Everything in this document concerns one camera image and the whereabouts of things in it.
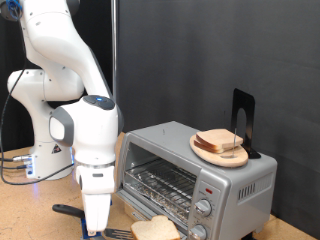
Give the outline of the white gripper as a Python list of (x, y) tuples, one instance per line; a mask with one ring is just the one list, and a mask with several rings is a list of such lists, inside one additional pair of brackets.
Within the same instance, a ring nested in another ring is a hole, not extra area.
[(83, 194), (86, 228), (89, 236), (102, 232), (108, 225), (111, 206), (110, 194)]

